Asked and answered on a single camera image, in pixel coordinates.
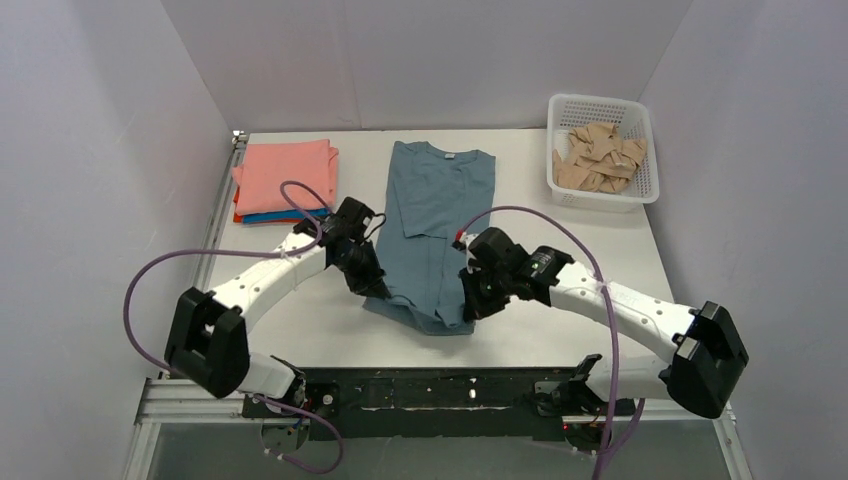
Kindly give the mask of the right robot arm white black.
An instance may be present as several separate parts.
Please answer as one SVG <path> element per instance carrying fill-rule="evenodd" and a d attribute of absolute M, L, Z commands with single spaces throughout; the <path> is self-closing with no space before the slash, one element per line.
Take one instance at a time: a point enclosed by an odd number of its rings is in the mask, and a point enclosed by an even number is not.
<path fill-rule="evenodd" d="M 496 227 L 459 233 L 453 246 L 466 256 L 459 271 L 465 320 L 492 316 L 518 298 L 581 315 L 649 350 L 620 357 L 617 369 L 602 355 L 587 356 L 568 387 L 587 399 L 672 400 L 716 419 L 748 365 L 732 316 L 719 304 L 695 308 L 603 283 L 571 255 L 549 246 L 527 252 Z"/>

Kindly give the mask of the grey-blue t shirt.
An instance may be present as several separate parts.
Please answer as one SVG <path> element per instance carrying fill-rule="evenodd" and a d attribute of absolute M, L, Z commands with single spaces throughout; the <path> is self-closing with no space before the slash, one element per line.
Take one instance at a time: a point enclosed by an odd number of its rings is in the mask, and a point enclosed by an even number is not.
<path fill-rule="evenodd" d="M 474 232 L 488 226 L 495 180 L 496 159 L 484 151 L 395 142 L 376 243 L 390 297 L 368 298 L 364 309 L 427 335 L 472 334 L 459 278 L 465 256 L 453 242 L 469 219 Z"/>

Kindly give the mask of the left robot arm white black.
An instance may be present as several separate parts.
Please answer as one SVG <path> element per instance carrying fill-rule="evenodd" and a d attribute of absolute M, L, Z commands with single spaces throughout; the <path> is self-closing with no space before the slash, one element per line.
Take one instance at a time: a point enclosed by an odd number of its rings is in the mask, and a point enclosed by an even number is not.
<path fill-rule="evenodd" d="M 316 222 L 300 221 L 271 252 L 210 291 L 186 290 L 177 301 L 164 360 L 216 398 L 233 392 L 299 401 L 306 378 L 290 363 L 254 353 L 248 334 L 303 281 L 334 267 L 358 296 L 386 299 L 374 244 L 367 229 L 376 213 L 347 197 Z"/>

